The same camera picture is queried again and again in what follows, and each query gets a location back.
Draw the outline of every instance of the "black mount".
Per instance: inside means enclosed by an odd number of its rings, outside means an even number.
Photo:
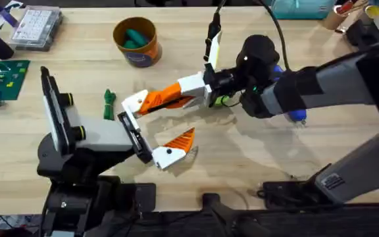
[[[221,203],[218,194],[203,194],[203,210],[211,212],[222,236],[271,236],[270,231],[247,211],[233,210]]]
[[[315,178],[331,164],[312,175],[306,181],[264,182],[261,190],[257,192],[263,198],[267,209],[287,209],[308,211],[317,207],[335,207],[336,204],[328,199],[315,185]]]
[[[50,178],[52,185],[42,211],[41,231],[48,236],[54,230],[83,236],[99,226],[108,211],[154,210],[155,184],[122,184],[117,176],[99,176],[133,154],[132,150],[106,153],[78,148],[70,157],[62,157],[51,135],[46,135],[38,149],[38,174]]]

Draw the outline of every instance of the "wooden table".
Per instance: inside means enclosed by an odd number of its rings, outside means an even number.
[[[176,79],[203,69],[204,39],[213,8],[63,9],[65,20],[50,52],[16,52],[13,59],[31,64],[17,101],[0,108],[0,214],[39,213],[49,180],[37,175],[37,148],[48,133],[39,68],[46,66],[62,92],[74,94],[82,115],[102,118],[103,94],[116,92],[120,102],[143,89],[163,89]],[[122,19],[144,16],[152,20],[163,46],[163,57],[150,68],[131,67],[116,48],[112,31]],[[346,54],[339,34],[319,21],[281,20],[292,69],[319,65]],[[234,66],[244,39],[264,34],[280,41],[269,15],[260,7],[222,10],[219,68]],[[7,39],[4,26],[1,37]],[[205,192],[217,192],[233,208],[263,208],[253,196],[267,180],[303,180],[335,162],[379,131],[373,106],[346,105],[308,111],[307,127],[296,128],[284,116],[259,120],[241,107],[231,109],[162,110],[139,119],[154,147],[187,128],[195,127],[194,150],[167,172],[137,157],[107,174],[126,182],[154,182],[157,210],[195,210]],[[379,190],[355,199],[379,201]]]

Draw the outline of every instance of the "wire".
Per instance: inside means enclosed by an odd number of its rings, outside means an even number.
[[[286,67],[286,70],[291,71],[290,67],[289,67],[289,63],[288,63],[288,56],[286,53],[286,43],[284,41],[283,32],[282,32],[282,29],[279,25],[279,22],[277,21],[276,17],[274,16],[273,12],[271,11],[270,7],[268,7],[268,5],[265,4],[263,0],[252,0],[252,2],[256,3],[258,6],[263,6],[267,10],[269,15],[271,16],[271,19],[273,20],[274,25],[276,25],[277,32],[279,33],[280,42],[282,42],[282,53],[283,53],[284,66]]]
[[[221,8],[224,6],[225,3],[226,3],[226,0],[222,0],[220,2],[220,4],[217,6],[216,13],[218,13],[221,10]]]
[[[125,236],[124,237],[128,237],[130,231],[131,231],[131,228],[132,226],[134,225],[136,219],[134,219],[131,223],[130,223],[130,226],[128,227],[128,230],[126,230],[126,233],[125,233]]]
[[[302,203],[302,200],[300,200],[300,199],[296,199],[296,198],[293,198],[293,197],[285,196],[283,194],[279,194],[278,192],[273,192],[273,191],[268,191],[268,190],[258,190],[257,191],[257,197],[259,197],[261,199],[265,199],[266,193],[268,195],[273,195],[275,198],[284,199],[286,202],[290,202],[290,203]]]
[[[137,3],[137,0],[134,0],[134,7],[141,7],[141,5]]]
[[[0,215],[1,220],[5,222],[10,228],[14,228],[3,216]]]
[[[44,233],[42,231],[43,222],[45,221],[45,216],[46,216],[46,211],[47,211],[47,202],[48,202],[49,195],[52,192],[52,189],[53,189],[53,184],[51,184],[51,187],[49,187],[49,191],[47,192],[45,203],[43,203],[42,214],[40,216],[40,222],[39,222],[38,237],[43,237],[43,235],[44,235]]]
[[[203,212],[202,210],[196,211],[196,212],[191,212],[191,213],[189,213],[187,215],[183,215],[181,217],[176,217],[175,219],[173,219],[173,220],[171,220],[169,222],[166,222],[166,223],[150,223],[150,224],[145,224],[145,223],[138,223],[137,222],[138,220],[136,220],[134,222],[134,225],[138,225],[138,226],[166,226],[166,225],[173,224],[173,223],[175,223],[177,221],[180,221],[182,219],[186,219],[186,218],[190,218],[190,217],[194,217],[196,215],[202,214],[202,212]],[[126,220],[126,221],[128,221],[128,222],[131,221],[131,219],[127,219],[126,217],[121,217],[121,218],[124,219],[124,220]]]

